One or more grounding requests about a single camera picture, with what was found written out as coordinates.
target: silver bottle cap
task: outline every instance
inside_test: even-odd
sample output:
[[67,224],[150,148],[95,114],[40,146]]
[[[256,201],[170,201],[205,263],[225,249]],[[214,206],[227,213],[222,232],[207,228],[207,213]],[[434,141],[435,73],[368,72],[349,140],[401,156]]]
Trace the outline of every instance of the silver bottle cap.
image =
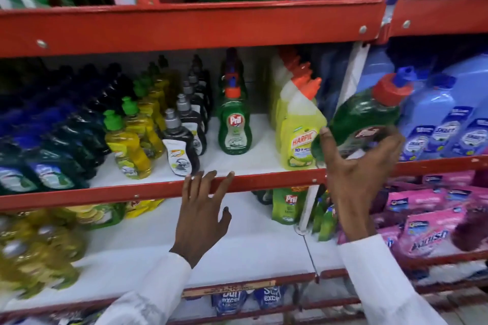
[[186,99],[185,94],[178,94],[178,101],[176,102],[176,108],[180,112],[187,112],[191,109],[190,102]]
[[193,95],[194,90],[192,85],[188,81],[183,82],[183,94],[185,95]]
[[165,114],[166,118],[164,119],[164,121],[166,122],[167,128],[179,128],[181,126],[180,118],[173,108],[168,108]]
[[41,226],[39,228],[39,230],[37,231],[37,233],[41,236],[47,236],[47,237],[50,237],[52,235],[54,235],[54,231],[55,231],[55,227],[52,226],[52,225],[44,225],[44,226]]
[[190,82],[190,84],[192,85],[195,85],[198,83],[198,77],[197,75],[195,74],[195,72],[193,71],[193,69],[190,70],[190,73],[188,74],[188,81]]
[[21,240],[13,240],[5,247],[3,247],[3,256],[5,258],[12,258],[15,256],[19,256],[27,251],[27,244],[22,242]]
[[6,231],[10,227],[10,219],[7,216],[0,216],[0,231]]

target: white sleeve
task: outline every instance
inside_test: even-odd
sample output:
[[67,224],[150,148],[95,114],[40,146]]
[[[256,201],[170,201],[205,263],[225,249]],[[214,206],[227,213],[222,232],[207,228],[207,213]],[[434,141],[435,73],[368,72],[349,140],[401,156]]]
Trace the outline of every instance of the white sleeve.
[[447,325],[406,278],[380,234],[339,246],[371,325]]
[[113,302],[95,325],[164,325],[178,303],[191,274],[189,263],[168,253],[135,291]]

